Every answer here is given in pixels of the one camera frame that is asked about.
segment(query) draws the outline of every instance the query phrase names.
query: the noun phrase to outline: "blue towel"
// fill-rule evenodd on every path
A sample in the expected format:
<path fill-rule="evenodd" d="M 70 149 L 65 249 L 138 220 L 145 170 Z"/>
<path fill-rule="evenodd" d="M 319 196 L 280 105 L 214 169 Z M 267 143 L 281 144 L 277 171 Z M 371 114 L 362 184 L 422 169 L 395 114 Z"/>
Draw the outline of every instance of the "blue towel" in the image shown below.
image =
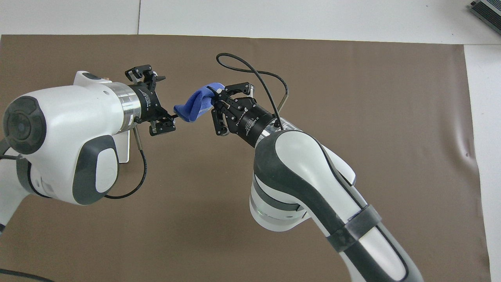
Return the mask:
<path fill-rule="evenodd" d="M 212 97 L 214 97 L 214 93 L 207 88 L 207 86 L 214 88 L 216 91 L 218 89 L 224 89 L 224 85 L 221 83 L 213 82 L 193 93 L 186 104 L 175 105 L 174 112 L 182 120 L 186 122 L 195 122 L 199 116 L 212 108 Z"/>

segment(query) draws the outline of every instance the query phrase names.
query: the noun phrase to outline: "black wire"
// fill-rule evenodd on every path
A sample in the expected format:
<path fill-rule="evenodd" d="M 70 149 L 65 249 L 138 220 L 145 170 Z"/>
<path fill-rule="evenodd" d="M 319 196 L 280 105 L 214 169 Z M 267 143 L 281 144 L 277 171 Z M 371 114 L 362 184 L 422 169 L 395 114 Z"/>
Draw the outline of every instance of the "black wire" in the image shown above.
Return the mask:
<path fill-rule="evenodd" d="M 4 159 L 4 160 L 16 160 L 17 157 L 15 156 L 9 156 L 9 155 L 0 155 L 0 160 L 1 159 Z"/>
<path fill-rule="evenodd" d="M 238 61 L 240 61 L 241 63 L 243 63 L 244 65 L 246 65 L 249 69 L 246 70 L 246 69 L 240 69 L 240 68 L 235 68 L 235 67 L 232 67 L 232 66 L 228 66 L 228 65 L 225 65 L 224 63 L 222 63 L 220 61 L 220 57 L 230 57 L 230 58 L 234 58 Z M 240 71 L 240 72 L 250 72 L 250 73 L 254 73 L 259 81 L 261 82 L 261 84 L 263 85 L 265 91 L 266 91 L 266 94 L 268 94 L 268 98 L 270 99 L 270 102 L 272 104 L 272 107 L 273 107 L 273 111 L 275 112 L 275 116 L 277 117 L 277 121 L 280 125 L 280 129 L 281 130 L 284 130 L 284 127 L 282 126 L 282 121 L 280 120 L 280 116 L 279 116 L 279 112 L 277 110 L 277 107 L 275 106 L 275 102 L 273 101 L 273 97 L 272 95 L 270 94 L 270 91 L 268 90 L 268 87 L 266 86 L 266 83 L 264 82 L 264 80 L 261 78 L 261 76 L 259 75 L 260 73 L 262 74 L 266 74 L 266 75 L 270 75 L 270 76 L 273 76 L 273 77 L 276 77 L 278 80 L 280 80 L 282 82 L 282 84 L 284 85 L 285 87 L 285 93 L 286 95 L 288 95 L 289 93 L 289 89 L 287 88 L 287 84 L 285 83 L 285 81 L 278 75 L 274 74 L 274 73 L 271 73 L 271 72 L 267 72 L 267 71 L 258 71 L 256 70 L 253 66 L 251 66 L 251 64 L 249 64 L 247 61 L 245 61 L 244 59 L 240 58 L 239 56 L 236 56 L 236 55 L 233 55 L 233 54 L 230 54 L 230 53 L 219 53 L 217 56 L 216 56 L 216 61 L 219 63 L 219 65 L 227 68 L 227 69 L 230 69 L 230 70 L 235 70 L 235 71 Z"/>
<path fill-rule="evenodd" d="M 54 282 L 53 280 L 43 278 L 43 277 L 38 276 L 38 275 L 33 275 L 33 274 L 29 274 L 29 273 L 13 271 L 13 270 L 8 270 L 8 269 L 3 269 L 3 268 L 0 268 L 0 273 L 7 274 L 7 275 L 13 275 L 13 276 L 19 276 L 19 277 L 25 277 L 25 278 L 34 279 L 37 281 Z"/>
<path fill-rule="evenodd" d="M 139 150 L 139 152 L 141 153 L 141 156 L 143 157 L 143 165 L 144 165 L 144 170 L 143 170 L 143 178 L 141 178 L 141 181 L 139 182 L 139 184 L 137 185 L 136 188 L 134 188 L 134 190 L 130 191 L 129 193 L 125 194 L 125 195 L 122 195 L 122 196 L 110 196 L 110 195 L 105 195 L 104 197 L 108 198 L 108 199 L 123 199 L 123 198 L 127 198 L 129 197 L 130 195 L 134 194 L 137 192 L 137 190 L 139 190 L 139 188 L 141 188 L 141 186 L 143 185 L 143 182 L 144 180 L 146 179 L 146 173 L 148 171 L 148 166 L 146 164 L 146 157 L 144 156 L 144 152 L 143 150 Z"/>

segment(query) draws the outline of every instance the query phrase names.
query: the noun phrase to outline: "metal rod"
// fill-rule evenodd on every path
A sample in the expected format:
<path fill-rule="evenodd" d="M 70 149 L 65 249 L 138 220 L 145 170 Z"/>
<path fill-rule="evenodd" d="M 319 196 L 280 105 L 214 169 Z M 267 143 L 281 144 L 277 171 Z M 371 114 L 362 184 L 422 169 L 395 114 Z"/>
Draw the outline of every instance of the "metal rod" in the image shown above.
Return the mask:
<path fill-rule="evenodd" d="M 280 104 L 279 106 L 277 107 L 277 111 L 280 113 L 280 110 L 282 109 L 282 107 L 285 105 L 285 102 L 287 101 L 287 98 L 289 97 L 288 94 L 285 94 L 282 98 L 282 101 L 280 101 Z"/>
<path fill-rule="evenodd" d="M 139 138 L 139 132 L 137 131 L 137 126 L 132 129 L 134 131 L 134 137 L 136 137 L 137 148 L 143 150 L 143 144 Z"/>

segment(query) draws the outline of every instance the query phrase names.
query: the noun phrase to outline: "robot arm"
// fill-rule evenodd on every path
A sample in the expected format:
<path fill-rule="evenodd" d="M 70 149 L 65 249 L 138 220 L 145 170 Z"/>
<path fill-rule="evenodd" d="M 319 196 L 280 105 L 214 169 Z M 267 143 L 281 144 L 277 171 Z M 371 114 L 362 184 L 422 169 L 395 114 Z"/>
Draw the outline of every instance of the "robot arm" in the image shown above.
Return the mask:
<path fill-rule="evenodd" d="M 423 281 L 414 262 L 355 189 L 355 173 L 336 154 L 257 105 L 249 83 L 215 94 L 217 135 L 238 134 L 255 147 L 250 211 L 262 227 L 286 231 L 313 218 L 348 267 L 352 281 Z"/>
<path fill-rule="evenodd" d="M 151 135 L 175 130 L 155 92 L 165 77 L 150 65 L 125 74 L 134 84 L 79 71 L 73 85 L 34 91 L 7 107 L 0 153 L 16 159 L 0 160 L 0 229 L 29 194 L 77 205 L 104 197 L 118 176 L 114 137 L 121 133 L 144 121 Z"/>

